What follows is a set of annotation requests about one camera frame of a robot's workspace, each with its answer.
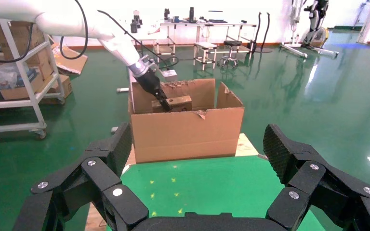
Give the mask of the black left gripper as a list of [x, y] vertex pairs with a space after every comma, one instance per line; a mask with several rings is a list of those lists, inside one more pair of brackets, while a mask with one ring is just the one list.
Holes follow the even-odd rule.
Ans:
[[148, 69], [143, 75], [135, 77], [135, 79], [144, 91], [156, 97], [165, 112], [172, 110], [171, 105], [167, 102], [167, 96], [160, 87], [160, 79], [153, 70]]

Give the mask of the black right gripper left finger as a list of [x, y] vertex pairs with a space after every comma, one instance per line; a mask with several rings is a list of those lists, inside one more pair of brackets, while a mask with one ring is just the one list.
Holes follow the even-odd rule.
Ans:
[[131, 231], [148, 208], [121, 175], [132, 149], [132, 129], [122, 123], [109, 138], [93, 141], [77, 161], [35, 183], [15, 221], [15, 231], [63, 231], [92, 203], [114, 231]]

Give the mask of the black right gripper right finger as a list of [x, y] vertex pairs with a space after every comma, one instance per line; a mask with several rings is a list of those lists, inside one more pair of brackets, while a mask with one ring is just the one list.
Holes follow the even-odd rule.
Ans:
[[344, 231], [370, 231], [370, 184], [333, 167], [311, 145], [289, 139], [275, 124], [265, 128], [263, 146], [284, 185], [266, 212], [268, 220], [295, 231], [314, 206]]

